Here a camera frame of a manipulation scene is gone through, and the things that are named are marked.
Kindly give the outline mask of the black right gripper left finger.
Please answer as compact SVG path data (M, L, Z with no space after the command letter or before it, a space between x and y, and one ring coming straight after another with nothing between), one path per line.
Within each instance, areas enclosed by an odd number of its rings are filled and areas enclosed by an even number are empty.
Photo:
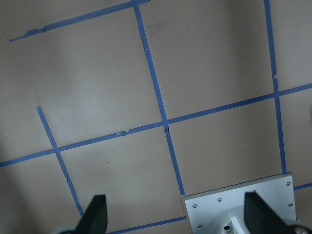
M106 195L95 195L76 226L74 233L105 234L107 226L108 215Z

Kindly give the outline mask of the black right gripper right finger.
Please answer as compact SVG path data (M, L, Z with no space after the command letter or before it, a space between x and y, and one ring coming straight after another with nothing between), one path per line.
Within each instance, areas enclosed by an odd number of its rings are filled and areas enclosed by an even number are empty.
M244 196L244 223L251 234L294 234L273 209L254 192Z

